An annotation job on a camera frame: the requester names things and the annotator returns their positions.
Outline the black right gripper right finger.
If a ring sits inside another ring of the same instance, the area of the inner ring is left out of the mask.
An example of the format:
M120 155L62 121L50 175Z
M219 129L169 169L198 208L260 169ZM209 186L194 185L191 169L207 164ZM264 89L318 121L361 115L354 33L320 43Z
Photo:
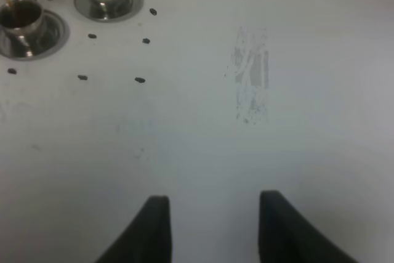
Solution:
M260 193L258 248L260 262L355 262L275 190Z

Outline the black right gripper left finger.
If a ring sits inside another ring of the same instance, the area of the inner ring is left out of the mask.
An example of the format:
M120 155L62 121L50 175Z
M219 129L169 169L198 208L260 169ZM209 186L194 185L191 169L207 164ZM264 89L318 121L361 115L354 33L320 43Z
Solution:
M167 196L151 196L98 262L170 262L171 208Z

